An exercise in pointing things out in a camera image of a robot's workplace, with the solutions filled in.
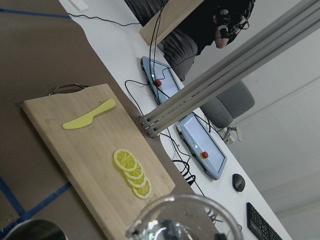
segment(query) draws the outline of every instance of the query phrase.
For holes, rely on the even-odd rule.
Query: cable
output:
[[[87,15],[84,15],[84,14],[74,15],[74,14],[71,14],[71,13],[69,13],[69,12],[68,12],[68,14],[71,15],[71,16],[73,16],[73,17],[86,17],[86,18],[88,18],[88,19],[100,19],[100,20],[102,20],[102,21],[106,21],[106,22],[109,22],[109,23],[118,24],[118,25],[120,25],[120,26],[122,26],[122,27],[126,27],[126,26],[129,26],[129,25],[138,25],[138,24],[140,24],[139,22],[137,22],[137,23],[121,24],[121,23],[118,23],[118,22],[116,22],[116,21],[112,21],[112,20],[108,20],[108,19],[103,19],[103,18],[101,18],[101,17],[99,17],[99,16],[87,16]]]
[[[222,136],[220,136],[219,132],[218,132],[213,126],[211,126],[210,121],[209,121],[209,119],[208,119],[208,117],[207,117],[206,115],[204,115],[204,116],[206,117],[206,119],[208,120],[208,122],[205,121],[205,120],[204,120],[202,117],[200,117],[199,115],[197,115],[194,111],[193,111],[192,113],[193,113],[197,118],[199,118],[200,120],[202,120],[203,122],[205,122],[206,124],[208,124],[208,125],[209,125],[209,129],[212,128],[212,129],[216,132],[216,134],[217,134],[222,140],[224,139]]]
[[[164,68],[164,69],[162,70],[163,78],[158,78],[157,80],[163,80],[163,79],[165,79],[165,74],[164,74],[164,71],[165,71],[165,70],[175,68],[175,67],[177,67],[178,65],[182,64],[184,61],[186,61],[186,60],[188,60],[188,59],[196,56],[197,54],[198,54],[198,53],[195,53],[194,55],[185,58],[184,60],[182,60],[181,62],[179,62],[178,64],[176,64],[176,65],[174,65],[174,66],[170,66],[170,67]]]
[[[189,159],[185,162],[185,163],[187,164],[188,161],[190,160],[191,156],[188,155],[188,154],[185,154],[185,153],[181,152],[180,149],[179,149],[179,147],[178,147],[178,145],[177,145],[177,143],[176,143],[176,141],[175,141],[171,136],[168,136],[168,135],[166,135],[166,134],[164,134],[164,133],[160,133],[160,134],[161,134],[161,135],[164,135],[164,136],[166,136],[167,138],[170,138],[170,139],[171,139],[171,141],[172,141],[172,142],[174,143],[174,145],[175,145],[175,150],[176,150],[176,148],[177,148],[178,151],[179,151],[181,154],[186,155],[186,156],[189,157]],[[200,188],[200,186],[198,185],[198,183],[197,183],[197,181],[196,181],[196,176],[194,176],[194,181],[193,181],[193,182],[195,183],[195,185],[197,186],[197,188],[200,190],[201,194],[205,197],[204,192],[202,191],[202,189]]]
[[[144,86],[148,86],[148,84],[145,84],[145,83],[142,83],[142,82],[138,82],[138,81],[134,81],[134,80],[126,80],[126,81],[124,82],[125,89],[126,89],[127,92],[129,93],[129,95],[130,95],[130,97],[133,99],[133,101],[135,102],[135,104],[136,104],[136,106],[138,107],[140,113],[141,113],[142,115],[144,115],[143,112],[142,112],[142,110],[141,110],[141,108],[140,108],[140,106],[139,106],[139,104],[137,103],[136,99],[134,98],[134,96],[132,96],[131,92],[129,91],[129,89],[128,89],[128,87],[127,87],[127,82],[133,82],[133,83],[141,84],[141,85],[144,85]]]
[[[163,4],[163,0],[161,0],[161,8],[160,8],[160,14],[159,14],[159,24],[158,24],[158,28],[156,30],[155,40],[154,40],[154,52],[153,52],[153,73],[154,73],[154,78],[156,78],[156,73],[155,73],[156,46],[157,46],[158,31],[159,31],[160,22],[161,22],[161,14],[162,14],[162,11],[163,11],[162,4]],[[159,100],[159,88],[158,87],[156,88],[156,94],[157,94],[157,98]]]
[[[149,71],[150,71],[150,76],[151,76],[151,80],[152,80],[152,83],[154,84],[155,81],[154,81],[154,77],[156,76],[156,73],[155,73],[155,58],[156,58],[156,42],[157,42],[157,35],[158,35],[158,30],[159,30],[159,26],[160,26],[160,19],[161,19],[161,14],[162,14],[162,11],[164,9],[166,5],[163,6],[163,0],[161,0],[161,6],[160,6],[160,13],[159,13],[159,16],[157,17],[156,19],[156,22],[155,22],[155,25],[154,25],[154,29],[153,29],[153,32],[152,32],[152,37],[151,37],[151,42],[150,42],[150,48],[149,48]],[[154,44],[154,56],[153,56],[153,73],[152,74],[152,71],[151,71],[151,50],[152,50],[152,43],[153,41],[155,42]],[[157,88],[157,98],[159,100],[159,91],[158,91],[158,88]]]

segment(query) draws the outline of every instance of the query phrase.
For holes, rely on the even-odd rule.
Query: wooden board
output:
[[[115,109],[96,116],[92,124],[62,128],[110,98]],[[146,204],[175,187],[107,84],[27,100],[22,108],[109,240],[126,239],[125,230]],[[133,194],[113,162],[116,149],[130,150],[142,163],[153,188],[149,199]]]
[[[161,13],[159,29],[156,31],[157,37],[153,37],[160,43],[169,33],[171,33],[193,10],[195,10],[204,0],[169,0]],[[150,19],[150,21],[140,30],[140,35],[145,42],[150,45],[153,31],[160,11]]]

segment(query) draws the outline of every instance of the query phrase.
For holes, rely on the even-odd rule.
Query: white wall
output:
[[[251,27],[224,49],[207,47],[187,75],[198,77],[299,0],[257,1]],[[320,232],[320,30],[243,79],[255,106],[235,119],[243,143],[230,145],[294,240]]]

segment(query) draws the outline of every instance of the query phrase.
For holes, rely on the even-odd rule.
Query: person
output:
[[[168,0],[124,0],[142,26]],[[164,58],[181,81],[206,46],[215,42],[218,49],[235,40],[248,23],[255,0],[204,0],[161,43]]]

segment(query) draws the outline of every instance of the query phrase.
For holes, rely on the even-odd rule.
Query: white table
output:
[[[103,19],[113,20],[122,24],[138,22],[123,0],[85,0],[85,2],[89,9],[80,13],[68,0],[60,0],[66,11],[75,15],[99,16]],[[72,19],[83,28],[88,42],[128,96],[129,94],[125,89],[126,80],[146,83],[144,73],[140,68],[140,59],[142,56],[149,56],[149,46],[147,46],[139,34],[139,30],[142,28],[141,25],[121,27],[99,19],[87,19],[85,17],[72,17]],[[155,52],[155,59],[157,61],[167,63],[158,49]],[[147,86],[129,83],[128,88],[139,103],[144,114],[157,106]],[[179,144],[180,150],[184,153],[189,153],[185,144],[180,140],[175,127],[171,126],[169,130],[172,137]],[[291,239],[228,147],[217,135],[213,134],[213,137],[227,156],[227,162],[221,178],[219,180],[210,179],[203,173],[202,168],[193,158],[189,161],[190,172],[196,175],[196,182],[205,196],[222,204],[232,213],[236,221],[242,225],[242,233],[246,240],[257,239],[247,228],[247,202],[250,202],[260,212],[283,240]],[[177,156],[174,156],[175,151],[171,141],[162,135],[161,142],[167,154],[174,159],[178,159]],[[245,179],[246,185],[243,192],[236,192],[232,187],[232,175],[234,173],[241,174]],[[191,187],[196,194],[201,194],[195,184]]]

